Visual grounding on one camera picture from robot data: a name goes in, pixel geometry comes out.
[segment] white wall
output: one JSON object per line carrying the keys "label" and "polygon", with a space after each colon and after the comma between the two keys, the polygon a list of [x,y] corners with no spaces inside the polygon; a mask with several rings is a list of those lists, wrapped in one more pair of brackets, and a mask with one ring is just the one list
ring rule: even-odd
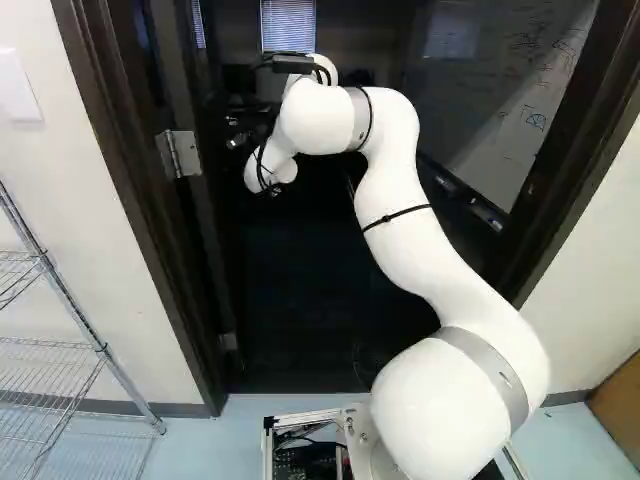
{"label": "white wall", "polygon": [[[147,400],[202,403],[111,182],[49,0],[3,3],[0,45],[18,50],[44,123],[12,124],[0,113],[0,175]],[[0,245],[18,246],[4,217]],[[43,279],[0,312],[0,335],[80,339]],[[127,399],[108,376],[90,396]]]}
{"label": "white wall", "polygon": [[522,314],[552,392],[590,389],[640,348],[640,118]]}

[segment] baseboard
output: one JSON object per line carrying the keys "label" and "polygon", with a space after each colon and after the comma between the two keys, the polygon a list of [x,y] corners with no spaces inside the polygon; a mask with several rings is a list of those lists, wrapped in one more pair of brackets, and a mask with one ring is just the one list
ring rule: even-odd
{"label": "baseboard", "polygon": [[[159,417],[208,418],[211,412],[205,404],[149,402],[153,413]],[[80,402],[78,411],[109,413],[115,415],[140,415],[136,404],[127,400],[97,400],[85,398]]]}
{"label": "baseboard", "polygon": [[[67,405],[73,403],[73,399],[69,397],[10,392],[8,390],[0,390],[0,399],[2,398],[6,399],[6,403],[15,403],[18,405],[62,405],[63,408],[66,408]],[[208,418],[212,416],[211,411],[205,404],[150,402],[149,406],[151,410],[160,417]],[[93,398],[85,398],[80,401],[76,410],[80,412],[108,413],[113,415],[140,415],[140,410],[138,410],[136,404],[127,400],[96,400]]]}
{"label": "baseboard", "polygon": [[543,407],[555,407],[556,405],[567,405],[569,403],[584,402],[591,393],[591,390],[575,390],[572,392],[559,392],[547,395]]}

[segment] doorway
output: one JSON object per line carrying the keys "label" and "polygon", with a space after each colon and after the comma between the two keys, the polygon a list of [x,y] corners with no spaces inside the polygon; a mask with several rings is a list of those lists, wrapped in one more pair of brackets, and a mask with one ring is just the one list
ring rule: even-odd
{"label": "doorway", "polygon": [[[250,133],[282,80],[255,69],[259,2],[111,3],[54,6],[92,121],[106,114],[91,105],[107,102],[120,128],[127,116],[138,122],[139,151],[105,159],[130,197],[127,212],[144,217],[132,221],[136,234],[155,232],[145,258],[164,252],[152,275],[171,280],[161,295],[179,307],[174,329],[199,383],[215,385],[216,405],[229,391],[367,390],[439,322],[366,248],[351,207],[363,158],[304,158],[278,196],[252,195],[242,182]],[[626,104],[636,3],[493,2],[491,10],[404,0],[392,14],[381,1],[311,3],[314,49],[336,63],[343,85],[396,88],[412,100],[423,126],[417,165],[443,229],[514,300]],[[82,67],[88,54],[77,39],[87,35],[102,55]],[[109,68],[120,76],[91,97],[86,85]],[[154,137],[171,128],[195,132],[195,177],[166,178]],[[119,141],[110,129],[96,128],[103,149]],[[246,145],[230,148],[238,139]]]}

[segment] light switch plate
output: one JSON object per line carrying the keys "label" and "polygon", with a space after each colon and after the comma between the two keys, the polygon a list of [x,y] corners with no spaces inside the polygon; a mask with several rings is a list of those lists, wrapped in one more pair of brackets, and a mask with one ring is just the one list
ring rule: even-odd
{"label": "light switch plate", "polygon": [[0,46],[0,110],[9,120],[40,122],[42,114],[15,48]]}

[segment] window blinds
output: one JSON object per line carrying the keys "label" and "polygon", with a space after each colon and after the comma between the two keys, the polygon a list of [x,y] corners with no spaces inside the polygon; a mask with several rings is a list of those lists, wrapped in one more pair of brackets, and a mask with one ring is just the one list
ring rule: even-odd
{"label": "window blinds", "polygon": [[261,0],[262,51],[313,53],[316,47],[314,0]]}

